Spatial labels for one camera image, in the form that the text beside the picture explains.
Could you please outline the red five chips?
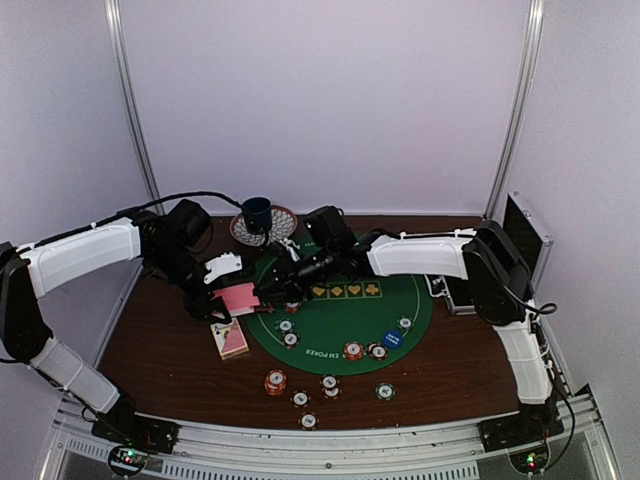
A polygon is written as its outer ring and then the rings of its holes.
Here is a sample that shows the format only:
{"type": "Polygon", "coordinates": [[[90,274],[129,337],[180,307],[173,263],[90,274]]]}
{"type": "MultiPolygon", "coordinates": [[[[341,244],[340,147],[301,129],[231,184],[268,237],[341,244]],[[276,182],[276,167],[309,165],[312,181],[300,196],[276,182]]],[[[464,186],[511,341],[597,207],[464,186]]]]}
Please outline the red five chips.
{"type": "Polygon", "coordinates": [[[348,342],[344,346],[344,356],[348,361],[358,361],[365,355],[365,349],[359,342],[348,342]]]}
{"type": "Polygon", "coordinates": [[[301,302],[286,302],[285,311],[287,313],[296,313],[300,310],[301,305],[302,305],[301,302]]]}

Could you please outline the red-backed card deck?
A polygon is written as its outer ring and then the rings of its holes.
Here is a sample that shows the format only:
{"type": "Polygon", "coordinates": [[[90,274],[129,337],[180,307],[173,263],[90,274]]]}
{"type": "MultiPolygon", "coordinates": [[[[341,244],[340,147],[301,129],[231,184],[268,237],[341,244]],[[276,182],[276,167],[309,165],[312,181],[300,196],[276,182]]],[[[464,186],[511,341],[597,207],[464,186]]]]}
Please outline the red-backed card deck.
{"type": "Polygon", "coordinates": [[[214,291],[214,298],[221,299],[231,317],[252,314],[261,306],[260,299],[254,294],[253,282],[242,283],[214,291]]]}

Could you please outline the hundred chip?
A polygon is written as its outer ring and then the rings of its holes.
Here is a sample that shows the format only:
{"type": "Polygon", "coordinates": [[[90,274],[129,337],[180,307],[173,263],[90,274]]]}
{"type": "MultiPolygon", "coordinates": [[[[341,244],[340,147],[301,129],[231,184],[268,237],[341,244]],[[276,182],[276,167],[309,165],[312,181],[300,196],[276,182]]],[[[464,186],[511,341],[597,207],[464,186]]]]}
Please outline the hundred chip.
{"type": "Polygon", "coordinates": [[[322,389],[333,390],[339,386],[339,380],[334,375],[323,375],[320,379],[322,389]]]}
{"type": "Polygon", "coordinates": [[[302,408],[308,405],[310,401],[309,394],[305,390],[296,390],[291,396],[292,404],[297,408],[302,408]]]}
{"type": "Polygon", "coordinates": [[[304,412],[298,423],[303,430],[315,430],[319,425],[319,419],[313,412],[304,412]]]}
{"type": "Polygon", "coordinates": [[[299,345],[300,336],[296,332],[286,332],[283,335],[282,342],[286,348],[292,349],[299,345]]]}
{"type": "Polygon", "coordinates": [[[323,389],[323,395],[326,399],[337,399],[341,396],[342,390],[340,387],[334,387],[334,388],[324,388],[323,389]]]}

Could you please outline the red five chip stack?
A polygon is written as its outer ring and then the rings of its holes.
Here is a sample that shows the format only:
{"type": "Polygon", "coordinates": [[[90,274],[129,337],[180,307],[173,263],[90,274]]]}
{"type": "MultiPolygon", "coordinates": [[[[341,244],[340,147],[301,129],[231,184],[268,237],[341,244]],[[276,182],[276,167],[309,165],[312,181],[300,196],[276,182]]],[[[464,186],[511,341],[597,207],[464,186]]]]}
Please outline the red five chip stack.
{"type": "Polygon", "coordinates": [[[264,380],[264,388],[269,396],[281,395],[287,386],[287,376],[284,371],[274,369],[268,372],[264,380]]]}

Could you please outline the hundred chips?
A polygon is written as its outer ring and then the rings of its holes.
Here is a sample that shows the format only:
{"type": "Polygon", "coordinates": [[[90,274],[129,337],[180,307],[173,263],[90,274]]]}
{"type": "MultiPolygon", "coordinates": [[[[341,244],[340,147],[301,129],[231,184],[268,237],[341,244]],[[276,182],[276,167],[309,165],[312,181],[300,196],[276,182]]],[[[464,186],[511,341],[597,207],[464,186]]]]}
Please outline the hundred chips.
{"type": "Polygon", "coordinates": [[[389,352],[388,349],[379,342],[371,342],[366,346],[367,355],[376,360],[383,361],[388,358],[389,352]]]}

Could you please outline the blue small blind button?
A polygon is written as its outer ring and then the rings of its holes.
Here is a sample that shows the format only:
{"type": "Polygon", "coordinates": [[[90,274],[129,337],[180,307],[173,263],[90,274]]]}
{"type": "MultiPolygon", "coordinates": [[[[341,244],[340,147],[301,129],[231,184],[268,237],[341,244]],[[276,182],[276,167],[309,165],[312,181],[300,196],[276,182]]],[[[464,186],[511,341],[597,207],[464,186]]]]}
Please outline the blue small blind button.
{"type": "Polygon", "coordinates": [[[388,349],[399,349],[404,344],[404,336],[398,330],[389,330],[383,334],[382,344],[388,349]]]}

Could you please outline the green twenty chip stack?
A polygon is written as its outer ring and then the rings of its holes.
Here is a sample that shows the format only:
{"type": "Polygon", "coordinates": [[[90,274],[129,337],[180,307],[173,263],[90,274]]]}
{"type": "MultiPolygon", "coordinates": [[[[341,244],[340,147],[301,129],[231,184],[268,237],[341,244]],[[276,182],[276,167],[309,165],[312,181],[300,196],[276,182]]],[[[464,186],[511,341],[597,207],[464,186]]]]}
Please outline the green twenty chip stack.
{"type": "Polygon", "coordinates": [[[390,401],[396,395],[395,387],[390,383],[380,383],[375,387],[376,397],[381,401],[390,401]]]}

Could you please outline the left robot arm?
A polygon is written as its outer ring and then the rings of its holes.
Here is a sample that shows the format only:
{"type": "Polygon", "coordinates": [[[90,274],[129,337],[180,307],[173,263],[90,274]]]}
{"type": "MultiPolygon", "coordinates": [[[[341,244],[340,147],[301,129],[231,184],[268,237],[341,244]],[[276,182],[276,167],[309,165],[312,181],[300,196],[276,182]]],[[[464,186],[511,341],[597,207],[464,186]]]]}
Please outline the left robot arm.
{"type": "Polygon", "coordinates": [[[81,356],[57,340],[44,323],[39,301],[54,289],[86,274],[141,258],[163,272],[186,295],[194,318],[224,312],[213,300],[214,283],[242,267],[239,256],[221,254],[199,262],[191,250],[210,224],[193,201],[181,200],[168,214],[132,209],[47,241],[1,246],[1,342],[14,363],[54,380],[99,415],[123,444],[144,433],[138,415],[120,405],[121,390],[81,356]]]}

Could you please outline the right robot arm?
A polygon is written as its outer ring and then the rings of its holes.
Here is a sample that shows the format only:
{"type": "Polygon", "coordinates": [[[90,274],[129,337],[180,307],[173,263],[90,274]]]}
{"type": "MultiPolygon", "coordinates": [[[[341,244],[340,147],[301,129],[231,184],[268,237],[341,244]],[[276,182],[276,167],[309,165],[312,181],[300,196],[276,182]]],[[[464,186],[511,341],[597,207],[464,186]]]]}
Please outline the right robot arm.
{"type": "Polygon", "coordinates": [[[443,234],[372,230],[357,237],[333,207],[310,215],[305,226],[316,251],[299,255],[278,244],[272,270],[258,281],[264,301],[299,302],[336,276],[439,275],[467,282],[476,314],[490,324],[505,349],[516,381],[518,413],[512,430],[535,440],[551,424],[557,399],[551,364],[534,323],[553,314],[553,302],[534,303],[530,268],[502,227],[486,220],[478,227],[443,234]]]}

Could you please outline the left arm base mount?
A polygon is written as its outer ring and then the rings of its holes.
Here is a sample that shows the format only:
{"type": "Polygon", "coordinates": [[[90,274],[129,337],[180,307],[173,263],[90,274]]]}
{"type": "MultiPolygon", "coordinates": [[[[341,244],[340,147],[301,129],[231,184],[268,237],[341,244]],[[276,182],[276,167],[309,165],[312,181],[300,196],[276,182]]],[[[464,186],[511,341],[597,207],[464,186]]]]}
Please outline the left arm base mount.
{"type": "Polygon", "coordinates": [[[179,426],[170,421],[136,416],[133,429],[129,433],[107,426],[105,422],[98,420],[91,427],[91,434],[148,453],[171,454],[178,439],[179,426]]]}

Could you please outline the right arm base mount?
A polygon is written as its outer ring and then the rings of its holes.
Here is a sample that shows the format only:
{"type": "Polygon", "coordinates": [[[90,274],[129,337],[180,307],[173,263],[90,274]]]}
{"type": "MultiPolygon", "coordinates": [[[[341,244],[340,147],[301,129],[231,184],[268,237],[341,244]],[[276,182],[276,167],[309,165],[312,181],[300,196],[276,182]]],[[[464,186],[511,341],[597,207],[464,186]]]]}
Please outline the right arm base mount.
{"type": "Polygon", "coordinates": [[[481,421],[479,435],[485,452],[511,449],[536,442],[564,432],[560,420],[543,422],[521,414],[481,421]]]}

